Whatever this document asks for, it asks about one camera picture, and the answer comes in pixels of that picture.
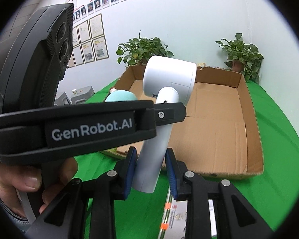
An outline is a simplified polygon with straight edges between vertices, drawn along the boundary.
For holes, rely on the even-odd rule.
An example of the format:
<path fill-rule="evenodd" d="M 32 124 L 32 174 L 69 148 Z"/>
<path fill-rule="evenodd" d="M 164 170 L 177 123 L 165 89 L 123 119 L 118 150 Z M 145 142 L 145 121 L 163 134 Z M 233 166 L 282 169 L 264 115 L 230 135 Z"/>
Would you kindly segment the person's left hand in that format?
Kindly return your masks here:
<path fill-rule="evenodd" d="M 57 175 L 56 181 L 42 194 L 42 213 L 55 196 L 65 187 L 78 171 L 75 158 L 66 159 Z M 0 199 L 16 216 L 25 218 L 17 192 L 34 193 L 41 187 L 41 170 L 33 167 L 8 166 L 0 162 Z"/>

